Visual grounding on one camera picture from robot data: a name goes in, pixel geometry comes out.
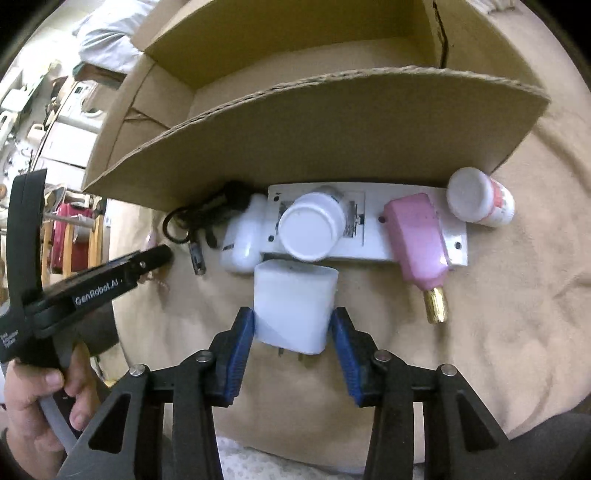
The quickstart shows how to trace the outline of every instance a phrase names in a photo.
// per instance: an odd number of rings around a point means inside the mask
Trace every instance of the red bag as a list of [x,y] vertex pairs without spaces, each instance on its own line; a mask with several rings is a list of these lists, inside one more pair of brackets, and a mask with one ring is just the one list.
[[[64,203],[57,209],[57,215],[62,217],[74,217],[84,215],[92,218],[92,210],[81,209],[71,203]],[[51,270],[53,273],[62,273],[64,260],[64,237],[66,234],[66,223],[55,222],[53,229],[53,247],[51,249]],[[80,272],[88,268],[88,241],[76,242],[72,245],[72,271]]]

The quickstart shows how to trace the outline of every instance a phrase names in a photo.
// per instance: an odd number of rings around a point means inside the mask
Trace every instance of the beige cloth surface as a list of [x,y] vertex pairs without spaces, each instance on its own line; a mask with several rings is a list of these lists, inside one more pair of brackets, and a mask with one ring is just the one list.
[[[409,364],[455,364],[513,437],[591,391],[591,95],[541,23],[530,18],[528,30],[523,12],[502,15],[494,22],[539,66],[553,103],[495,174],[515,196],[514,221],[496,230],[468,228],[470,265],[446,283],[449,323],[427,323],[421,293],[402,281],[397,265],[327,264],[340,271],[336,304],[347,307],[358,329]],[[141,248],[157,220],[147,209],[120,204],[111,257]],[[224,272],[218,252],[204,249],[208,271],[195,277],[187,248],[173,250],[168,289],[147,282],[114,302],[128,357],[152,369],[206,348],[239,307],[253,304],[252,277]],[[215,420],[219,435],[243,445],[360,468],[373,413],[348,397],[331,344],[298,362],[294,353],[279,358],[277,349],[255,343],[240,396],[231,408],[216,409]]]

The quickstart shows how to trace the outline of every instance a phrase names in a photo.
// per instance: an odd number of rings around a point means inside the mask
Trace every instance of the white power strip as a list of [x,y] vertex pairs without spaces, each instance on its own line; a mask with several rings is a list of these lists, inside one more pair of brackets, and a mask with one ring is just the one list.
[[270,186],[261,230],[262,253],[287,255],[277,234],[279,219],[296,198],[322,185],[342,192],[348,205],[345,234],[331,250],[329,258],[396,261],[381,223],[384,221],[384,206],[390,200],[426,193],[439,217],[450,263],[468,265],[466,223],[449,211],[446,189],[391,183],[291,183]]

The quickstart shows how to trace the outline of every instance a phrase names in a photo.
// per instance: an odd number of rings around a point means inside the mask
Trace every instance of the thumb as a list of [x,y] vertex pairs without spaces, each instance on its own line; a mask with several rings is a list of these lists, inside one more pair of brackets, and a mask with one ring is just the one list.
[[9,410],[25,410],[39,398],[51,395],[63,386],[64,376],[57,369],[11,362],[6,376],[6,407]]

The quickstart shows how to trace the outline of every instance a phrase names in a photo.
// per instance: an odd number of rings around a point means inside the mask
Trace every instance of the wooden furniture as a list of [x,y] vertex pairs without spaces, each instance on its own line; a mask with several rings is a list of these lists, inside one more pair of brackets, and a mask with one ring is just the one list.
[[[98,204],[100,198],[95,198],[95,205]],[[60,221],[65,222],[66,231],[64,234],[64,252],[62,264],[62,277],[68,278],[73,275],[72,272],[72,247],[74,244],[74,227],[80,225],[87,228],[79,222],[76,218],[60,218],[52,216],[43,223],[43,243],[41,247],[41,283],[43,287],[51,284],[50,275],[50,254],[51,254],[51,235],[53,232],[54,223]],[[103,231],[105,228],[105,216],[99,215],[93,222],[92,230],[89,236],[88,247],[88,268],[97,267],[102,263],[103,256]]]

